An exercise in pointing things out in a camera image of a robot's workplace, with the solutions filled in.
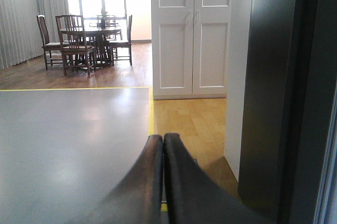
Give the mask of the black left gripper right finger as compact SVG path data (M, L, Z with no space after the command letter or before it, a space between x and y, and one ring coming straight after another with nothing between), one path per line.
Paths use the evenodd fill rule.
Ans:
M212 181L177 133L164 136L164 177L170 223L271 223Z

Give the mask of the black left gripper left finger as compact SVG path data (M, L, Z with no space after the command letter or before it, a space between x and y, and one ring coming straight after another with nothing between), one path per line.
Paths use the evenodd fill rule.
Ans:
M150 135L140 156L113 190L79 223L160 223L163 138Z

